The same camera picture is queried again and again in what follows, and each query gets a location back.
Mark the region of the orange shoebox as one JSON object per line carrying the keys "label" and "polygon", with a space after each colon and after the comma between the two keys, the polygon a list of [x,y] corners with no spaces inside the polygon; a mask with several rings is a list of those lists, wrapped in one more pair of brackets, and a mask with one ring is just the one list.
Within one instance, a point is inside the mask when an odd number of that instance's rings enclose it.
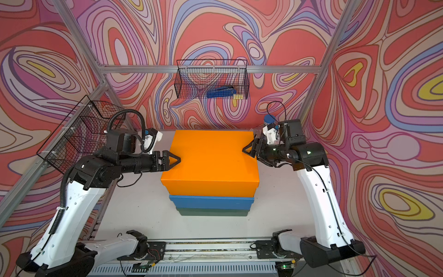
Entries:
{"label": "orange shoebox", "polygon": [[174,196],[254,197],[257,160],[242,151],[253,138],[246,131],[178,130],[170,152],[181,161],[161,182]]}

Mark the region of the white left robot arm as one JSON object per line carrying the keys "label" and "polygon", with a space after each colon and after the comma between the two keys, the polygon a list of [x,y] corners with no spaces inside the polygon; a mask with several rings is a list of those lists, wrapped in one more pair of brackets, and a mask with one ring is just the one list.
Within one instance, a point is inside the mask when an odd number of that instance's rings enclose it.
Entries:
{"label": "white left robot arm", "polygon": [[50,226],[32,250],[18,256],[17,266],[37,277],[86,277],[120,257],[145,258],[150,251],[147,237],[135,230],[98,244],[78,239],[98,200],[122,174],[166,172],[180,161],[169,151],[127,155],[100,150],[82,157],[63,176],[60,206]]}

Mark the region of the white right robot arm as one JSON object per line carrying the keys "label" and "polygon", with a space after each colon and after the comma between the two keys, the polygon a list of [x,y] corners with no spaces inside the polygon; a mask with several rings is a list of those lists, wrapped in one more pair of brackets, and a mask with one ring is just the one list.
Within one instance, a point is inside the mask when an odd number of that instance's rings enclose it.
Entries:
{"label": "white right robot arm", "polygon": [[320,143],[288,138],[283,144],[268,144],[261,136],[242,151],[268,167],[290,165],[308,197],[314,234],[290,229],[275,232],[279,250],[300,254],[312,268],[365,255],[364,243],[354,238],[345,223],[333,191],[329,161]]}

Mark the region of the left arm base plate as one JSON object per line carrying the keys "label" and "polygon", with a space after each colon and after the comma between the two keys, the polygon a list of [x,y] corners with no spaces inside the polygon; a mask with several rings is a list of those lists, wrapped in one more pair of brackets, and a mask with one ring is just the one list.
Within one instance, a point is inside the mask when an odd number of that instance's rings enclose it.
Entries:
{"label": "left arm base plate", "polygon": [[117,258],[119,261],[136,261],[147,260],[152,262],[159,262],[164,259],[166,252],[166,242],[164,241],[148,241],[147,250],[142,254],[132,254],[129,256],[121,256]]}

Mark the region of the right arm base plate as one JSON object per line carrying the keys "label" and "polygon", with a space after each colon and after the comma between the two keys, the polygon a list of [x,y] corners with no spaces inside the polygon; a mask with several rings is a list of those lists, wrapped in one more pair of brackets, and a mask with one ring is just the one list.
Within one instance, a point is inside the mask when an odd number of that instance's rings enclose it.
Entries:
{"label": "right arm base plate", "polygon": [[301,259],[302,255],[284,250],[275,240],[258,240],[250,245],[251,250],[256,251],[258,259]]}

